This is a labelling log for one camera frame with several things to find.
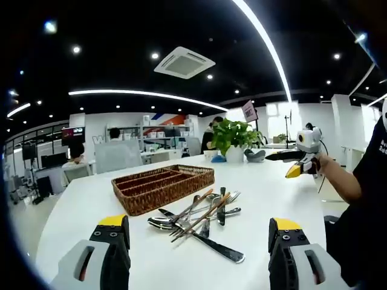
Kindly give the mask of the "person's right hand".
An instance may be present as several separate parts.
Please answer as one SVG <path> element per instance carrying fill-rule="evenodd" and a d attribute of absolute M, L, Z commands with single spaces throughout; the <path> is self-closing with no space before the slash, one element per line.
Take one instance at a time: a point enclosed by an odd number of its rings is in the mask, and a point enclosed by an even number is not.
<path fill-rule="evenodd" d="M 315 157 L 318 160 L 318 163 L 320 164 L 319 173 L 324 175 L 325 170 L 333 162 L 333 159 L 325 153 L 318 153 Z"/>

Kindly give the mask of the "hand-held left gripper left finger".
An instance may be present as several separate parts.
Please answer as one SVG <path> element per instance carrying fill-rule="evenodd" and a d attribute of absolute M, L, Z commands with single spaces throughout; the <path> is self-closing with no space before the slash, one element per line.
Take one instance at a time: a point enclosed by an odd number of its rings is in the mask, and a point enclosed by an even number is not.
<path fill-rule="evenodd" d="M 125 214 L 102 219 L 88 240 L 59 260 L 51 289 L 128 289 L 130 240 Z"/>

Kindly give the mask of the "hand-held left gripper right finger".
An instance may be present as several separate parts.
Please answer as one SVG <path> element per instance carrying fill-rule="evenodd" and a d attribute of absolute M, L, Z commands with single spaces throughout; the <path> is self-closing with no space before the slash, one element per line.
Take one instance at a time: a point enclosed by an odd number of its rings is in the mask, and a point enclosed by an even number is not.
<path fill-rule="evenodd" d="M 351 288 L 341 277 L 340 265 L 291 220 L 270 219 L 268 253 L 271 289 Z"/>

